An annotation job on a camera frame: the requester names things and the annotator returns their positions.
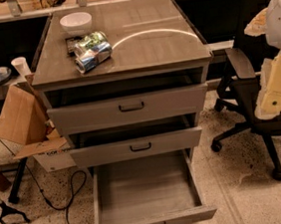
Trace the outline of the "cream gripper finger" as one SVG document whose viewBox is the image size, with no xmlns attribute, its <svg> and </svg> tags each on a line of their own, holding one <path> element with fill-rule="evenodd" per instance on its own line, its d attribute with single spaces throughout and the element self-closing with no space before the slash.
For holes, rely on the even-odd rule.
<svg viewBox="0 0 281 224">
<path fill-rule="evenodd" d="M 259 37 L 266 33 L 266 12 L 267 9 L 261 10 L 255 17 L 246 25 L 244 29 L 244 34 L 248 36 Z"/>
</svg>

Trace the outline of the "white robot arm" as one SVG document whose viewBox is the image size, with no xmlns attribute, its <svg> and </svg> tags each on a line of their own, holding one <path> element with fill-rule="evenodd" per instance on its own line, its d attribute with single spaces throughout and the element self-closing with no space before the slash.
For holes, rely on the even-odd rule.
<svg viewBox="0 0 281 224">
<path fill-rule="evenodd" d="M 281 113 L 281 0 L 270 0 L 244 29 L 248 36 L 266 35 L 266 42 L 279 50 L 271 60 L 264 60 L 261 68 L 261 89 L 257 97 L 255 115 L 271 119 Z"/>
</svg>

